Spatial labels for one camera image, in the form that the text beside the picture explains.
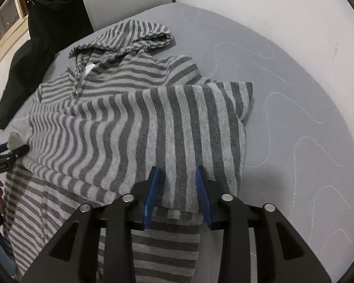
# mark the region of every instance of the metal screw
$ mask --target metal screw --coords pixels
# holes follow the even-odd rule
[[[275,211],[275,206],[271,203],[265,204],[264,206],[265,210],[272,213],[273,211]]]
[[[80,211],[82,213],[89,212],[91,210],[91,206],[89,204],[83,204],[80,206]]]
[[[226,202],[230,202],[233,200],[233,196],[231,194],[223,194],[222,195],[222,200]]]
[[[131,194],[126,194],[122,197],[123,202],[126,202],[126,203],[131,202],[134,199],[135,199],[135,197]]]

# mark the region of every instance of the gray striped fabric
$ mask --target gray striped fabric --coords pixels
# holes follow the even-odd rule
[[[250,83],[209,82],[192,59],[154,59],[167,27],[128,21],[76,46],[71,66],[15,121],[30,152],[8,173],[5,236],[21,274],[81,204],[111,203],[147,178],[166,182],[150,228],[133,231],[137,282],[189,282],[199,244],[195,168],[237,195]],[[98,277],[102,273],[102,232]]]

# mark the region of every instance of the window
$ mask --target window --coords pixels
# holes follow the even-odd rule
[[[0,61],[27,31],[27,14],[34,0],[5,0],[0,7]]]

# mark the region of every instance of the white tag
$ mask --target white tag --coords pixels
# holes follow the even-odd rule
[[[84,73],[84,77],[87,76],[91,71],[92,69],[94,68],[95,64],[93,64],[92,62],[88,63],[86,66],[85,66],[85,73]]]

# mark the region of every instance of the gray mattress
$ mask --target gray mattress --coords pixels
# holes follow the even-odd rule
[[[218,14],[174,3],[133,18],[171,30],[176,43],[155,56],[186,54],[208,78],[253,82],[239,196],[256,206],[274,203],[337,282],[354,260],[354,142],[323,88],[276,44]],[[65,71],[69,51],[44,80]],[[17,117],[25,112],[26,104]],[[11,130],[0,131],[0,143]],[[194,282],[217,282],[220,252],[221,233],[203,227]],[[252,252],[255,265],[253,244]]]

